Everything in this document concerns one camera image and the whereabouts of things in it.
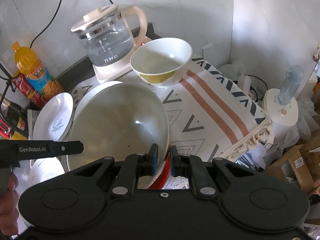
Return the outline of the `person's left hand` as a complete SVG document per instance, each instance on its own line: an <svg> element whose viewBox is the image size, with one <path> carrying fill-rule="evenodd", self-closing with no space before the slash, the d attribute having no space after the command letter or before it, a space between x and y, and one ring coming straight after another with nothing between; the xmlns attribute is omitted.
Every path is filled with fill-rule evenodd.
<svg viewBox="0 0 320 240"><path fill-rule="evenodd" d="M16 208L18 202L17 186L18 180L16 176L11 173L8 180L8 190L1 198L1 233L8 237L18 234L17 219L19 213Z"/></svg>

